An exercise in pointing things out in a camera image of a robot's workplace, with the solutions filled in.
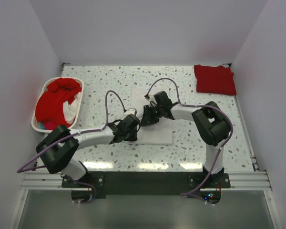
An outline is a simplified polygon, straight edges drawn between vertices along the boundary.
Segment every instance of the white backdrop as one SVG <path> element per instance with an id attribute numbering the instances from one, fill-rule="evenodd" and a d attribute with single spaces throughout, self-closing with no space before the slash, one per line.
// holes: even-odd
<path id="1" fill-rule="evenodd" d="M 286 229 L 286 0 L 269 0 L 233 65 L 257 162 Z"/>
<path id="2" fill-rule="evenodd" d="M 63 62 L 232 62 L 266 0 L 31 0 Z"/>
<path id="3" fill-rule="evenodd" d="M 0 229 L 8 228 L 23 175 L 41 135 L 30 119 L 60 62 L 28 0 L 0 0 Z"/>

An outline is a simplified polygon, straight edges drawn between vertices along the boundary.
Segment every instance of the glass panel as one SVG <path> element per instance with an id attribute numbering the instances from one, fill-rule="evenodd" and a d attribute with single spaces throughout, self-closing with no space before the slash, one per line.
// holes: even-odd
<path id="1" fill-rule="evenodd" d="M 30 191 L 20 229 L 273 229 L 263 191 L 226 191 L 215 205 L 178 196 L 107 196 L 80 205 L 71 192 Z"/>

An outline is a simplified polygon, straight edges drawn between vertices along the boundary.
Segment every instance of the table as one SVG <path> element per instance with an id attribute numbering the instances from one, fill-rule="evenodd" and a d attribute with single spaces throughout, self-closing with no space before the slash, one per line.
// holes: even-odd
<path id="1" fill-rule="evenodd" d="M 116 91 L 126 108 L 130 108 L 131 88 L 146 89 L 157 79 L 168 77 L 179 86 L 180 99 L 187 104 L 214 101 L 229 116 L 234 134 L 225 146 L 225 172 L 253 171 L 250 147 L 234 96 L 196 92 L 192 66 L 65 66 L 62 77 L 84 81 L 83 99 L 75 129 L 94 128 L 105 122 L 104 98 L 108 90 Z M 168 86 L 170 97 L 176 101 L 174 85 L 160 81 L 158 87 Z M 114 95 L 108 97 L 109 121 L 120 118 L 122 106 Z M 91 146 L 78 150 L 74 159 L 82 161 L 89 170 L 98 171 L 201 171 L 205 161 L 205 143 L 194 122 L 173 122 L 172 146 L 135 145 L 122 142 Z"/>

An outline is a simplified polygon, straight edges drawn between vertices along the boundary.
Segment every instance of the white towel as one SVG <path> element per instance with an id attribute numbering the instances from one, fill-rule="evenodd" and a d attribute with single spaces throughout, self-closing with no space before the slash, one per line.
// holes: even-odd
<path id="1" fill-rule="evenodd" d="M 153 87 L 150 94 L 160 91 L 166 91 L 169 95 L 168 88 Z M 144 95 L 148 92 L 147 88 L 132 88 L 131 108 L 137 109 L 138 118 L 142 119 L 143 107 L 148 105 L 148 101 Z M 154 125 L 141 127 L 138 134 L 136 144 L 144 145 L 172 145 L 173 144 L 173 122 L 167 118 L 161 118 Z"/>
<path id="2" fill-rule="evenodd" d="M 78 92 L 74 96 L 75 100 L 71 104 L 69 104 L 68 101 L 65 101 L 62 104 L 63 116 L 65 118 L 65 121 L 69 124 L 72 124 L 74 122 L 74 119 L 77 114 L 77 107 L 79 105 L 81 94 L 82 94 L 81 92 Z"/>

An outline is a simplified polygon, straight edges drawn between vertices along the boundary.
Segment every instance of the folded red shirt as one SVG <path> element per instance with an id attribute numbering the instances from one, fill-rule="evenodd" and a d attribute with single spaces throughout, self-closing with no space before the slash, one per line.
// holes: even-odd
<path id="1" fill-rule="evenodd" d="M 197 78 L 197 92 L 236 95 L 234 73 L 223 66 L 194 66 Z"/>
<path id="2" fill-rule="evenodd" d="M 81 85 L 71 78 L 59 78 L 47 86 L 36 105 L 36 120 L 38 122 L 51 121 L 54 126 L 66 125 L 62 104 L 68 101 L 71 104 L 74 96 L 82 91 Z"/>

